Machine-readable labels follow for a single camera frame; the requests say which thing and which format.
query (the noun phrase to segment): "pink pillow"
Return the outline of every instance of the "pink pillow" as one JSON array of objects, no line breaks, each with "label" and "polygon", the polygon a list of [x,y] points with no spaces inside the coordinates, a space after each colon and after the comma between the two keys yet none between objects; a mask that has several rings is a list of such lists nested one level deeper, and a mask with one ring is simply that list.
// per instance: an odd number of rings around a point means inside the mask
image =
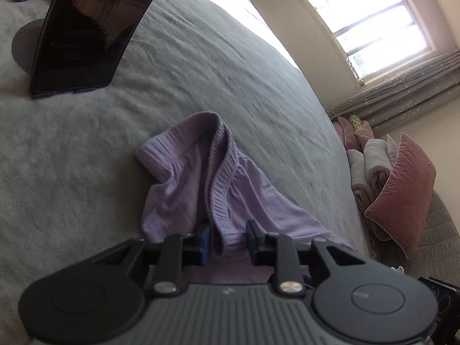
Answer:
[{"label": "pink pillow", "polygon": [[342,144],[345,146],[344,129],[342,128],[339,122],[334,122],[332,124],[335,127],[335,131],[337,131],[337,134],[339,135],[340,141],[342,141]]},{"label": "pink pillow", "polygon": [[436,169],[404,132],[393,171],[366,216],[382,227],[412,257],[430,205]]},{"label": "pink pillow", "polygon": [[375,138],[372,132],[371,125],[366,120],[363,121],[363,125],[355,131],[355,136],[358,138],[362,150],[366,146],[366,143],[369,139]]},{"label": "pink pillow", "polygon": [[361,150],[359,147],[359,140],[355,136],[355,129],[353,128],[353,125],[350,123],[350,121],[346,120],[344,117],[337,117],[337,122],[340,123],[340,126],[344,132],[345,150]]}]

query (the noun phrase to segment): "metal screw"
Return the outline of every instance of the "metal screw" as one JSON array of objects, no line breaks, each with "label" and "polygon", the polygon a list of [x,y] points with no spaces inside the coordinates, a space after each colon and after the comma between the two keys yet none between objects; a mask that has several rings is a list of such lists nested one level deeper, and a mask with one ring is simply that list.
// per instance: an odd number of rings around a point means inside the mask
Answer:
[{"label": "metal screw", "polygon": [[280,284],[280,289],[284,293],[299,293],[303,289],[303,285],[298,281],[284,281]]},{"label": "metal screw", "polygon": [[154,285],[153,289],[158,293],[168,294],[174,293],[177,290],[177,285],[171,281],[159,281]]}]

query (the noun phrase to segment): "curtain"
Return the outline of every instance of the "curtain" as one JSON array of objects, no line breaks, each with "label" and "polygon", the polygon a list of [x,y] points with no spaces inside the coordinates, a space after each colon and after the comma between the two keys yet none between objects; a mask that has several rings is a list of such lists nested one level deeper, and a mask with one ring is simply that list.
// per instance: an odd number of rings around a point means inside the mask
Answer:
[{"label": "curtain", "polygon": [[460,95],[460,51],[444,53],[329,108],[333,118],[357,114],[380,136]]}]

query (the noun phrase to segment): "black tablet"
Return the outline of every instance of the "black tablet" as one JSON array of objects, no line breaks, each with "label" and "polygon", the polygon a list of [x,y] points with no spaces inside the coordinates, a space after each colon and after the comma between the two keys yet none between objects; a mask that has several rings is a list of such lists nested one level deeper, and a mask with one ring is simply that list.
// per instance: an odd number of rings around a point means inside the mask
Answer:
[{"label": "black tablet", "polygon": [[35,52],[34,98],[107,86],[152,0],[53,0]]}]

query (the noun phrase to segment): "bed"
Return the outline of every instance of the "bed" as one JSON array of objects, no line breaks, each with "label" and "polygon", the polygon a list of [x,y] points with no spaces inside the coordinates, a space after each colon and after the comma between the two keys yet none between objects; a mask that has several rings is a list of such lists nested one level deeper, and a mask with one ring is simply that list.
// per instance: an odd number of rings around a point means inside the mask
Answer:
[{"label": "bed", "polygon": [[11,41],[48,6],[0,2],[0,344],[27,340],[28,284],[140,234],[153,179],[135,150],[199,111],[220,114],[278,191],[369,253],[344,147],[249,0],[154,0],[110,86],[32,101]]}]

